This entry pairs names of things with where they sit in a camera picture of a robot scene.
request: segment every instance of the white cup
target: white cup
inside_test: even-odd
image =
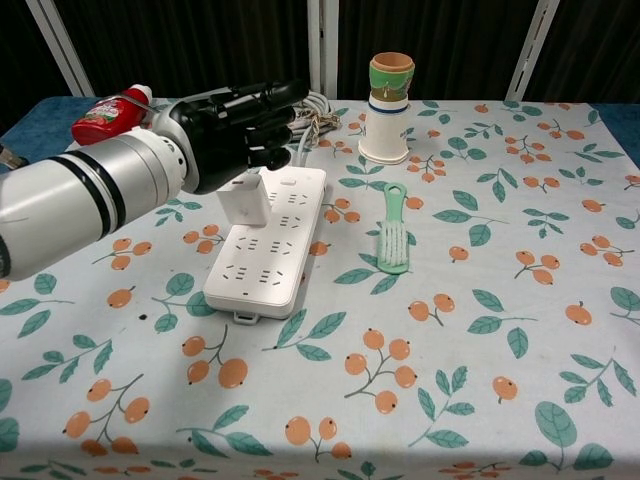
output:
[[[402,162],[407,148],[407,110],[409,100],[381,102],[369,96],[364,136],[358,142],[362,156],[376,163],[393,165]]]

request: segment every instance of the electrical outlet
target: electrical outlet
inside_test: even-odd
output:
[[[322,170],[285,167],[260,174],[271,203],[269,222],[235,225],[203,288],[207,303],[235,312],[239,323],[291,313],[324,197]]]

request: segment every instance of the brush bristles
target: brush bristles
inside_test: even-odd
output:
[[[407,263],[407,240],[404,223],[384,222],[380,229],[380,262],[391,267]]]

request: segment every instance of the paper cup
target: paper cup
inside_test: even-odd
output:
[[[358,151],[372,162],[393,165],[402,162],[407,148],[407,110],[405,97],[396,102],[381,102],[369,96],[364,136],[358,142]]]
[[[398,102],[407,97],[415,65],[409,55],[378,53],[369,63],[371,95],[381,102]]]

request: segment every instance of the power cord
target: power cord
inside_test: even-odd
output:
[[[296,119],[289,124],[289,129],[293,132],[291,143],[298,144],[295,165],[304,167],[304,149],[307,143],[316,146],[320,135],[340,127],[340,117],[331,112],[327,97],[316,92],[309,92],[309,96],[294,105],[294,109]]]

